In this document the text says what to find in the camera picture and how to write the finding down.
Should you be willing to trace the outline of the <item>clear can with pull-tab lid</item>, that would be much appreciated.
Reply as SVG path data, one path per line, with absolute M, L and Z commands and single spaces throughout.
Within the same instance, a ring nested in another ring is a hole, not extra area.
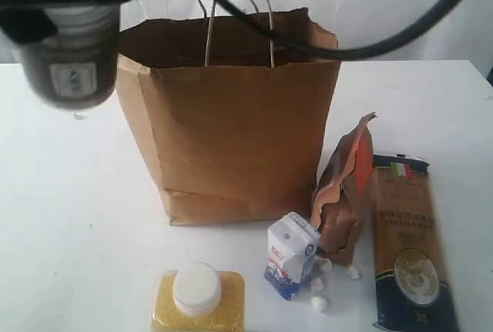
M 87 109 L 115 88 L 120 7 L 47 8 L 57 33 L 24 45 L 18 58 L 35 91 L 62 109 Z

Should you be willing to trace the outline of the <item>yellow millet bottle white cap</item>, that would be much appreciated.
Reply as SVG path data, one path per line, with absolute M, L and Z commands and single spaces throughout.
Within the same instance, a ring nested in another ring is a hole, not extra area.
M 161 278 L 150 324 L 154 331 L 243 331 L 244 301 L 239 273 L 190 263 Z

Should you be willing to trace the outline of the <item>white blue milk carton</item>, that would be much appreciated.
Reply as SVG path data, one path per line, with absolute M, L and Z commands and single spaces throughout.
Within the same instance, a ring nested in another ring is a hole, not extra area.
M 267 230 L 265 279 L 291 300 L 310 278 L 320 234 L 301 215 L 290 212 Z

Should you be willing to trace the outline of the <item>white candy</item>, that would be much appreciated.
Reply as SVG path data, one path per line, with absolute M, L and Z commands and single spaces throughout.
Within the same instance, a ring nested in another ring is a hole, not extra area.
M 351 280 L 359 280 L 362 276 L 360 269 L 353 264 L 346 267 L 345 273 Z
M 323 296 L 313 296 L 310 299 L 312 308 L 318 313 L 325 313 L 329 307 L 329 300 Z
M 333 269 L 332 261 L 326 258 L 319 258 L 317 260 L 317 266 L 321 273 L 329 273 Z
M 310 293 L 319 294 L 325 289 L 325 283 L 321 277 L 312 277 L 310 279 Z

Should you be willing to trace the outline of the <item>brown paper shopping bag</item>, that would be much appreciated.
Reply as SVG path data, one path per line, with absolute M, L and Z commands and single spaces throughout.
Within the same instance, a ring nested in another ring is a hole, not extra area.
M 169 222 L 308 215 L 339 69 L 232 16 L 122 31 L 117 96 Z

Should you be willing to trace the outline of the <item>brown orange snack pouch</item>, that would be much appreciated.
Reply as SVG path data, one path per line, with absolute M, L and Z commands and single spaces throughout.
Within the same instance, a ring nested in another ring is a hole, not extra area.
M 319 232 L 317 254 L 350 266 L 370 208 L 374 146 L 368 123 L 375 113 L 363 116 L 341 137 L 312 197 L 310 224 Z

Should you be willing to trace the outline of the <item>spaghetti package dark blue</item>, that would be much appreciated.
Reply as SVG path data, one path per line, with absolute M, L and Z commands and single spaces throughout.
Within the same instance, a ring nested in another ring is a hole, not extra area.
M 458 331 L 428 163 L 403 154 L 373 158 L 375 327 Z

